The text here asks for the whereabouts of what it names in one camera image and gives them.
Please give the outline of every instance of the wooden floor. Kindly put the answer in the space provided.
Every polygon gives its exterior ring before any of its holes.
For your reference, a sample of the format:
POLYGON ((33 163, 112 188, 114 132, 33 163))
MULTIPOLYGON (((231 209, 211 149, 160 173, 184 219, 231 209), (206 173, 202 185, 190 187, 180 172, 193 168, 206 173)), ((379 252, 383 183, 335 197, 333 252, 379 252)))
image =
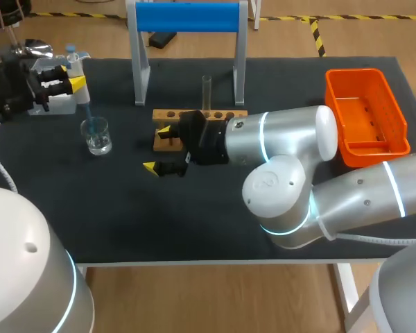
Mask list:
MULTIPOLYGON (((125 15, 123 0, 82 4, 33 0, 35 12, 125 15)), ((416 0, 262 0, 262 15, 416 15, 416 0)), ((320 21, 328 56, 396 56, 416 96, 416 21, 320 21)), ((27 19, 20 37, 46 40, 56 53, 73 42, 94 58, 129 58, 124 22, 111 19, 27 19)), ((0 33, 0 45, 6 39, 0 33)), ((234 36, 180 33, 154 58, 232 57, 234 36)), ((249 30, 250 57, 317 57, 310 26, 261 22, 249 30)), ((376 264, 353 265, 358 291, 376 264)), ((343 332, 327 265, 97 268, 89 284, 100 332, 343 332)))

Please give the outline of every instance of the black tabletop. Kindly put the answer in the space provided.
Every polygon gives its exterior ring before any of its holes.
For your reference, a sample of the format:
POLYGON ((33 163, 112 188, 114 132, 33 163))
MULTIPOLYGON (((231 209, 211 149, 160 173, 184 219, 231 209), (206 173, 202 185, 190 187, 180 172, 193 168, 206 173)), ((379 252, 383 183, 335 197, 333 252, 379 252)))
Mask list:
MULTIPOLYGON (((144 107, 135 106, 130 60, 84 65, 92 112, 110 124, 108 155, 87 151, 81 110, 0 126, 0 160, 78 263, 383 258, 399 250, 326 239, 284 250, 243 204, 241 188, 252 168, 191 165, 184 178, 156 178, 143 168, 143 162, 171 158, 152 152, 153 108, 199 108, 203 75, 213 78, 211 108, 235 108, 232 60, 151 60, 144 107)), ((242 108, 254 114, 323 104, 325 71, 355 67, 385 74, 416 152, 416 100, 394 58, 248 59, 242 108)), ((338 174, 333 164, 319 166, 316 184, 338 174)), ((1 175, 0 187, 6 187, 1 175)), ((416 215, 354 232, 415 238, 416 215)))

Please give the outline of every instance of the test tube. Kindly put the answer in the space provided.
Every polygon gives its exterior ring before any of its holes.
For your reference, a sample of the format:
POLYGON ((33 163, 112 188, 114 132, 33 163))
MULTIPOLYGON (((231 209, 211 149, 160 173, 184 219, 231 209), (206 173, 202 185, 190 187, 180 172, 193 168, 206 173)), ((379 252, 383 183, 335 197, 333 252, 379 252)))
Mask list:
POLYGON ((211 76, 202 77, 202 111, 211 110, 211 76))

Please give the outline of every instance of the orange basket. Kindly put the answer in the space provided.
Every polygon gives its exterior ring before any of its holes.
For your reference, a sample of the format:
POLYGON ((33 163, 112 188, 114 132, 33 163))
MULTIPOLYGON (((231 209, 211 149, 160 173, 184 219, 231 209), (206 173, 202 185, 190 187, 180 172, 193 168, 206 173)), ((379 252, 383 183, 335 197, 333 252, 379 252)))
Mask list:
POLYGON ((325 103, 338 124, 338 145, 349 167, 368 167, 410 152, 407 123, 381 71, 332 69, 325 103))

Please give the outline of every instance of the hazard tape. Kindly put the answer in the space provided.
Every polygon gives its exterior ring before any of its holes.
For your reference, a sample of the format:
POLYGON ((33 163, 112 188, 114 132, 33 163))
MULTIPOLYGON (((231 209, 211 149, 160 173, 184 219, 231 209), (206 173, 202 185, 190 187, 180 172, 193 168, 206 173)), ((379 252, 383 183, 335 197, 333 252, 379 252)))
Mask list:
POLYGON ((311 32, 313 33, 313 37, 316 42, 316 49, 318 50, 319 56, 326 57, 327 54, 325 53, 324 43, 319 34, 318 21, 316 19, 310 19, 309 23, 311 27, 311 32))
POLYGON ((308 21, 310 19, 411 19, 416 20, 416 15, 289 15, 289 16, 262 16, 261 21, 308 21))
MULTIPOLYGON (((111 14, 87 14, 84 12, 32 12, 27 17, 94 17, 96 19, 126 19, 126 17, 111 14)), ((411 19, 416 15, 289 15, 289 16, 263 16, 261 21, 309 21, 322 19, 411 19)))
POLYGON ((95 19, 126 19, 110 14, 87 14, 84 12, 32 12, 27 17, 93 17, 95 19))

